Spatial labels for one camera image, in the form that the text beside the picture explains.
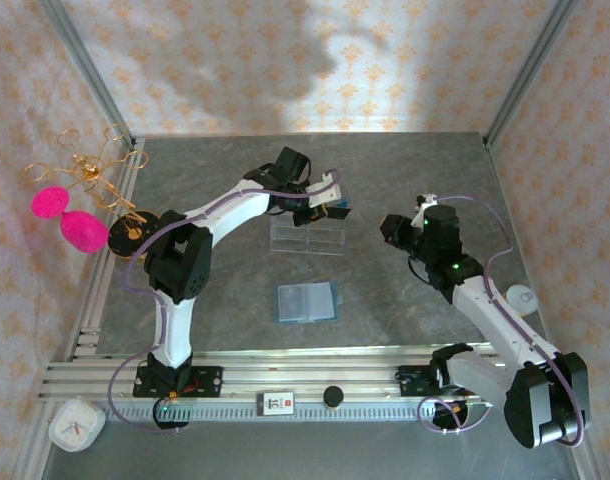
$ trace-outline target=marble-patterned surface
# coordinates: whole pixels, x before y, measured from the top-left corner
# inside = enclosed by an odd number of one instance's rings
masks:
[[[386,245],[379,225],[387,213],[413,216],[416,195],[471,194],[507,219],[492,166],[477,133],[363,133],[147,140],[150,163],[139,173],[136,205],[184,212],[233,187],[248,170],[274,161],[284,146],[312,159],[312,178],[335,167],[353,211],[343,256],[270,251],[270,218],[249,221],[214,250],[210,281],[196,301],[192,346],[199,350],[312,348],[449,342],[483,338],[466,317],[410,274],[406,255]],[[484,260],[504,246],[493,217],[459,202],[466,251]],[[154,305],[121,289],[117,264],[103,314],[99,353],[132,353],[154,337]],[[145,285],[141,268],[133,282]],[[526,283],[519,254],[497,262],[503,291]],[[337,322],[277,325],[276,285],[334,280],[343,297]],[[536,315],[528,319],[540,328]]]

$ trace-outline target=robotic arm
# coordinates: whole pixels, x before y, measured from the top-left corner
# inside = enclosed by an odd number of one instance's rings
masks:
[[[213,202],[183,214],[170,210],[161,216],[157,229],[196,217],[201,212],[210,212],[207,218],[162,235],[149,248],[145,259],[149,284],[162,297],[167,319],[163,332],[161,305],[157,304],[156,339],[161,338],[162,333],[163,336],[160,346],[148,355],[147,367],[164,390],[179,392],[189,381],[192,308],[209,280],[212,248],[223,237],[274,207],[292,212],[295,226],[325,217],[344,219],[349,213],[346,208],[326,206],[341,198],[340,187],[330,187],[333,183],[331,174],[323,175],[322,182],[317,184],[311,185],[309,180],[296,183],[306,166],[311,169],[309,158],[285,147],[275,163],[248,172],[232,190]],[[271,193],[304,194],[320,192],[326,187],[329,189],[308,198],[285,198]],[[232,192],[250,189],[262,190],[262,193],[232,198]]]
[[[476,392],[504,412],[509,429],[523,446],[533,448],[578,430],[574,406],[547,356],[571,386],[584,425],[589,425],[587,366],[580,356],[561,354],[525,323],[491,279],[486,287],[482,265],[462,251],[453,207],[426,195],[417,198],[417,209],[414,219],[385,217],[380,227],[385,242],[407,252],[410,261],[425,265],[428,283],[478,327],[505,367],[494,366],[465,344],[454,345],[434,352],[429,367],[418,366],[411,378],[414,390],[435,395],[463,387]]]

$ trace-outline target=white clock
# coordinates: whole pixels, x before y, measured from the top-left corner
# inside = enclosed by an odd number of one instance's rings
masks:
[[[73,398],[58,410],[49,426],[49,438],[67,452],[89,447],[105,425],[105,412],[96,405]]]

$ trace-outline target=metal frame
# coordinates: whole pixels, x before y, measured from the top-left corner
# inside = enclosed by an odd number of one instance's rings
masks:
[[[509,123],[512,115],[518,108],[521,99],[529,89],[532,80],[540,70],[547,54],[552,49],[558,35],[563,31],[567,20],[578,4],[578,0],[559,0],[554,6],[545,27],[541,31],[532,47],[525,63],[521,67],[518,76],[514,80],[509,93],[505,97],[501,108],[492,121],[489,131],[483,136],[483,143],[488,149],[501,137],[503,130]]]
[[[112,123],[125,124],[109,90],[96,69],[89,52],[76,32],[60,0],[39,0],[45,12],[58,30],[81,74],[88,82],[94,96]],[[532,48],[525,64],[512,85],[489,132],[483,137],[491,160],[491,149],[500,138],[520,100],[525,95],[534,76],[556,40],[578,0],[559,0],[546,25]],[[124,139],[124,148],[131,149],[134,140]],[[136,148],[142,148],[138,142]],[[117,185],[125,198],[130,199],[136,181],[136,171],[123,168]],[[105,219],[111,222],[111,216]],[[73,328],[67,349],[66,362],[52,363],[41,385],[34,421],[25,439],[14,478],[41,478],[49,455],[51,442],[47,436],[49,422],[61,403],[76,395],[84,395],[107,409],[108,381],[124,356],[98,356],[96,345],[101,331],[101,314],[109,282],[114,268],[114,257],[105,251],[94,259],[93,272],[86,288],[77,323]],[[440,346],[425,347],[363,347],[340,349],[308,349],[280,351],[211,352],[198,354],[194,364],[218,364],[224,366],[226,375],[222,397],[193,400],[182,403],[186,415],[194,420],[209,419],[227,421],[258,418],[241,412],[253,411],[255,395],[262,391],[292,390],[297,405],[305,406],[299,420],[413,420],[419,399],[401,398],[394,372],[401,364],[425,364],[431,352]],[[476,345],[475,349],[495,364],[500,359],[489,344]],[[130,420],[142,421],[149,416],[153,401],[134,399],[131,395],[137,362],[119,374],[115,384],[115,403],[120,412]],[[343,388],[346,399],[344,408],[329,413],[321,410],[324,388],[336,384]],[[480,398],[469,401],[480,402]],[[109,420],[116,420],[110,415]],[[574,463],[581,479],[607,478],[604,465],[597,463],[594,442],[585,442],[573,452]]]
[[[142,150],[145,140],[137,139],[134,148]],[[134,185],[136,184],[136,176],[138,170],[131,169],[135,165],[139,165],[141,155],[133,155],[126,164],[123,165],[118,172],[116,178],[116,186],[126,200],[131,200],[134,193]],[[103,212],[103,222],[108,227],[115,220],[111,212]],[[67,341],[66,360],[71,360],[74,357],[74,352],[79,348],[79,344],[93,344],[94,350],[98,343],[98,335],[100,335],[101,317],[103,314],[103,306],[109,291],[109,283],[112,279],[116,257],[112,255],[109,249],[103,249],[96,254],[92,259],[93,267],[91,275],[85,286],[85,295],[81,303],[81,308],[76,318],[70,337]]]
[[[431,353],[444,345],[424,347],[348,347],[303,350],[255,350],[206,352],[197,354],[194,365],[220,365],[225,368],[221,398],[181,399],[171,410],[174,419],[192,421],[414,421],[419,397],[401,397],[394,374],[401,364],[427,364]],[[503,367],[489,344],[475,350]],[[34,421],[25,438],[14,478],[41,478],[51,442],[47,431],[58,408],[77,395],[94,401],[108,413],[108,421],[118,421],[107,404],[109,378],[121,359],[96,355],[76,356],[71,362],[54,362],[48,367],[40,389]],[[150,421],[154,399],[135,399],[131,392],[138,361],[118,376],[114,403],[128,420]],[[337,410],[322,405],[323,391],[330,385],[343,389],[345,400]],[[256,394],[289,390],[296,399],[296,415],[258,417]],[[463,399],[449,397],[446,400]],[[477,396],[468,403],[482,403]],[[424,415],[432,415],[428,405]]]
[[[128,125],[125,123],[123,115],[121,115],[118,106],[112,98],[112,94],[103,81],[103,77],[101,77],[100,73],[96,69],[96,66],[94,65],[92,57],[83,45],[83,40],[78,35],[76,27],[69,18],[67,10],[63,4],[60,2],[60,0],[39,0],[39,3],[58,31],[61,40],[72,57],[72,60],[78,67],[81,75],[83,75],[85,78],[85,81],[92,90],[94,97],[96,97],[99,106],[110,120],[110,123],[119,123],[128,127]],[[127,135],[123,137],[121,142],[126,150],[131,150],[133,145],[132,135],[128,132]]]
[[[503,183],[498,181],[498,172],[496,171],[496,165],[494,163],[494,151],[493,149],[486,149],[487,158],[489,159],[490,166],[496,175],[496,181],[498,182],[501,193],[503,194],[503,198],[507,198],[505,195],[505,191],[503,189]],[[512,215],[512,212],[509,208],[506,209],[509,215],[509,221],[513,231],[516,231],[514,228],[515,221]],[[521,241],[518,237],[516,237],[516,247],[521,253],[521,258],[523,257],[523,249],[521,245]],[[546,315],[543,315],[542,306],[538,306],[538,313],[541,318],[541,325],[543,325],[543,330],[545,331],[545,337],[551,338],[550,332],[547,328],[547,322],[545,321]],[[594,429],[589,429],[585,432],[585,440],[578,447],[571,451],[571,458],[574,466],[577,469],[578,478],[581,480],[594,480],[597,478],[603,480],[609,480],[610,474],[608,473],[607,466],[605,465],[604,458],[599,453],[599,450],[596,447],[596,439],[593,435]]]

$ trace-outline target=gold wire ornament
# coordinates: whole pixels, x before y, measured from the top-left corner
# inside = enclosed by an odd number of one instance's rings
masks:
[[[125,125],[118,123],[110,125],[103,132],[105,142],[99,152],[96,155],[87,155],[76,151],[76,144],[80,139],[79,131],[74,128],[64,130],[56,137],[56,143],[61,147],[75,150],[72,154],[71,167],[57,168],[43,162],[35,162],[28,165],[23,172],[30,182],[39,182],[51,173],[67,174],[73,180],[67,189],[83,185],[84,192],[92,197],[95,207],[112,212],[123,221],[147,223],[145,218],[136,213],[136,205],[123,197],[116,185],[103,177],[108,169],[117,164],[123,164],[129,170],[140,170],[149,162],[149,155],[143,150],[133,150],[120,160],[103,159],[107,145],[121,140],[127,133]]]

